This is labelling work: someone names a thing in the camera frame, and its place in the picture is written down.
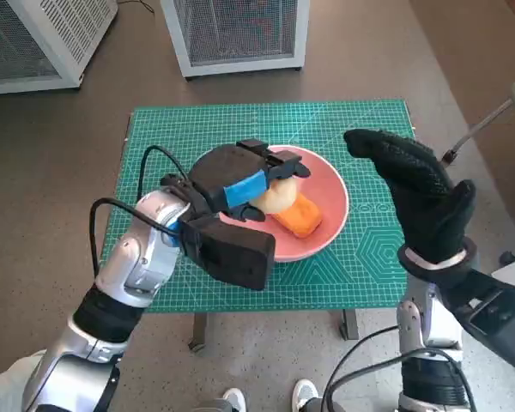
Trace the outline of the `black knitted gloved right hand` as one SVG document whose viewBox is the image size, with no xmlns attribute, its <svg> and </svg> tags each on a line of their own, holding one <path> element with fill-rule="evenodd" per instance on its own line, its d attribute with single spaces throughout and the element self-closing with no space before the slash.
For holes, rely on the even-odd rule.
<svg viewBox="0 0 515 412">
<path fill-rule="evenodd" d="M 355 129 L 343 135 L 354 158 L 369 159 L 388 185 L 405 245 L 431 264 L 464 248 L 476 187 L 453 184 L 433 151 L 409 138 L 382 130 Z"/>
</svg>

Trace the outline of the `black left hand blue tape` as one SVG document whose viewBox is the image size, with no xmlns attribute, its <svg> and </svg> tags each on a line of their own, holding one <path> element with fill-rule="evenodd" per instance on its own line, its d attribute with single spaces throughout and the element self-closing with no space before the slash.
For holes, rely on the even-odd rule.
<svg viewBox="0 0 515 412">
<path fill-rule="evenodd" d="M 300 155 L 289 150 L 274 152 L 268 143 L 256 139 L 211 149 L 189 172 L 189 180 L 211 212 L 237 221 L 265 220 L 266 213 L 251 201 L 265 194 L 273 182 L 310 176 Z"/>
</svg>

